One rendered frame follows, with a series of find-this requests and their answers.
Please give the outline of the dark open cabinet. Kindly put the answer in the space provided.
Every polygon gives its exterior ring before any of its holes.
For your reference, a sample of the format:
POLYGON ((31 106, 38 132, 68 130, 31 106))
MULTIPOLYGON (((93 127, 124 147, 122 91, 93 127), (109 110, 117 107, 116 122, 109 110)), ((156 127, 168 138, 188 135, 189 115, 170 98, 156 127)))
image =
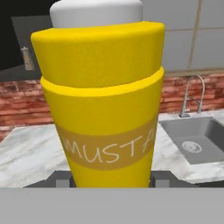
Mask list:
POLYGON ((41 72, 30 41, 33 32, 52 28, 50 7, 58 0, 0 0, 0 81, 39 80, 41 72), (26 71, 21 48, 35 66, 26 71))

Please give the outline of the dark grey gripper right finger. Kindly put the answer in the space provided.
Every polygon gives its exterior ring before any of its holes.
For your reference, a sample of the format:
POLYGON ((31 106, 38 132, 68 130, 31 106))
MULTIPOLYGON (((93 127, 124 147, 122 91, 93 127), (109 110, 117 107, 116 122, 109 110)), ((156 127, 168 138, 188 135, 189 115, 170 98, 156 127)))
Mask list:
POLYGON ((178 179, 170 171, 152 171, 150 173, 150 187, 174 188, 174 187, 197 187, 197 185, 178 179))

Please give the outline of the yellow mustard bottle white cap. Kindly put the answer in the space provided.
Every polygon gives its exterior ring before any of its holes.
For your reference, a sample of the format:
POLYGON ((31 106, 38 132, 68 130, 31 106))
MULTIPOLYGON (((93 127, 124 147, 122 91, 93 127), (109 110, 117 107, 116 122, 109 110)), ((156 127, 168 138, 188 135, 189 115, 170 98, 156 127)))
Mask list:
POLYGON ((165 70, 165 27, 140 0, 59 0, 31 43, 78 187, 146 187, 165 70))

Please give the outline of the small pale shaker bottle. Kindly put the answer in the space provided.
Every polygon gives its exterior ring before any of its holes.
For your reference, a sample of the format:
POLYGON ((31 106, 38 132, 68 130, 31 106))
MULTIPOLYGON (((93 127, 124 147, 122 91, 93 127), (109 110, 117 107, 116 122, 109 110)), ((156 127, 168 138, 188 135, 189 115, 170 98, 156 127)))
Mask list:
POLYGON ((35 70, 35 66, 33 64, 32 61, 32 57, 29 53, 29 49, 25 46, 23 46, 21 48, 21 52, 23 54, 23 58, 24 58, 24 68, 26 71, 34 71, 35 70))

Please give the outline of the grey sink basin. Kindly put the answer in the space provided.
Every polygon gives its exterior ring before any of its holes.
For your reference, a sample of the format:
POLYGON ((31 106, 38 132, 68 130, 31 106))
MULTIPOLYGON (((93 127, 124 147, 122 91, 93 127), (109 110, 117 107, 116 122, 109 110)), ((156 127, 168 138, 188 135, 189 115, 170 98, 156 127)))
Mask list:
POLYGON ((224 125, 212 117, 162 121, 190 165, 224 162, 224 125))

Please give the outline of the silver sink tap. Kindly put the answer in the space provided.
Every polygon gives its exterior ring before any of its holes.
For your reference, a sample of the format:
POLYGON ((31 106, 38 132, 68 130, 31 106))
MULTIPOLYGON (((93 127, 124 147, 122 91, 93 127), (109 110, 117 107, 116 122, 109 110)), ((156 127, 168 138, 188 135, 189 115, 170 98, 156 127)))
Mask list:
POLYGON ((202 104, 203 104, 203 98, 204 98, 204 94, 205 94, 205 89, 206 89, 205 82, 204 82, 203 78, 199 74, 191 75, 191 76, 188 77, 188 81, 186 83, 186 88, 185 88, 184 99, 183 99, 183 102, 182 102, 182 107, 181 107, 180 113, 178 115, 180 118, 187 118, 187 117, 189 117, 189 115, 186 113, 186 103, 187 103, 188 99, 190 99, 193 102, 197 103, 197 105, 198 105, 197 113, 198 114, 201 113, 202 104), (193 80, 193 78, 195 78, 195 77, 197 77, 200 80, 200 83, 201 83, 201 95, 200 95, 200 99, 199 100, 197 100, 195 97, 193 97, 193 96, 188 94, 190 83, 193 80))

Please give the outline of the pale grey wall cupboards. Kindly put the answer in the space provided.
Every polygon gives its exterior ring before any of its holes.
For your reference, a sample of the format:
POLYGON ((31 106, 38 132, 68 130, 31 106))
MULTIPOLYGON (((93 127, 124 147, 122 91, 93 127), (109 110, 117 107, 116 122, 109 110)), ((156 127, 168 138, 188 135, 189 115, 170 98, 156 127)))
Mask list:
POLYGON ((166 71, 224 69, 224 0, 141 0, 143 19, 165 24, 166 71))

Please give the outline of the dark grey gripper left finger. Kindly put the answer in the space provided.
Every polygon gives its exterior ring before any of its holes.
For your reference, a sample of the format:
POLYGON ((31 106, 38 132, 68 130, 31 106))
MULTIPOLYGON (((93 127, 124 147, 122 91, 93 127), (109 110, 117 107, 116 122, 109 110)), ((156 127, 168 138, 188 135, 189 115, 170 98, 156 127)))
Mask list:
POLYGON ((47 179, 28 185, 29 188, 73 188, 76 187, 70 171, 54 171, 47 179))

